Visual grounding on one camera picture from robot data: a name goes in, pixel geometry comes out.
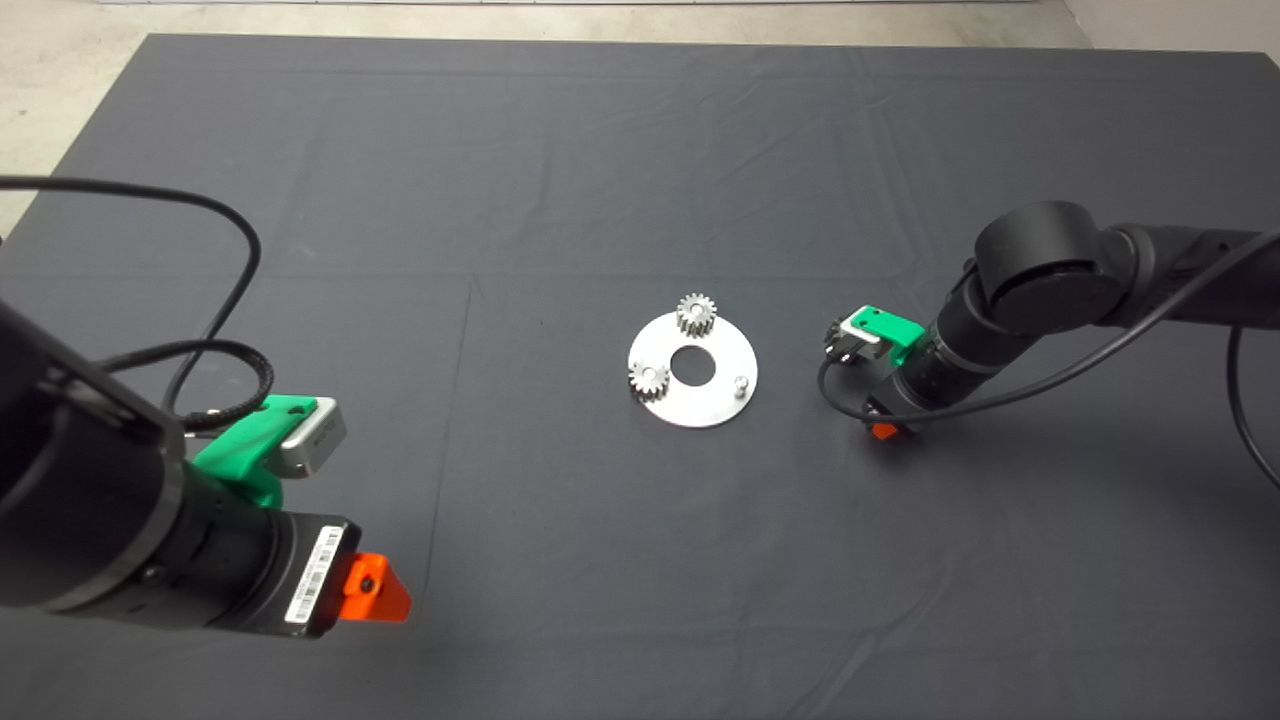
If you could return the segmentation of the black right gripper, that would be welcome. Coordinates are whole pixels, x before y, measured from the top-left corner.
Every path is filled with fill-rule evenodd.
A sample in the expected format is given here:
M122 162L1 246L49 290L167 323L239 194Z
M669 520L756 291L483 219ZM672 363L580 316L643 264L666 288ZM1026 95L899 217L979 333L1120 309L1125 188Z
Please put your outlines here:
M877 416L914 416L933 410L933 406L904 384L902 374L899 372L877 380L864 400L864 411ZM887 421L873 421L870 436L878 441L891 441L901 436L901 427Z

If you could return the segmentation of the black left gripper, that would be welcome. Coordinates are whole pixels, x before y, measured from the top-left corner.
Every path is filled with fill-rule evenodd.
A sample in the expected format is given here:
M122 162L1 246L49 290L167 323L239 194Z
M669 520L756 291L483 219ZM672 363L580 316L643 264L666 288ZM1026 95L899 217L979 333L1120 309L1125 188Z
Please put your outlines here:
M406 623L413 601L390 561L356 553L362 528L348 518L273 511L276 544L265 577L239 610L239 629L317 639L340 620Z

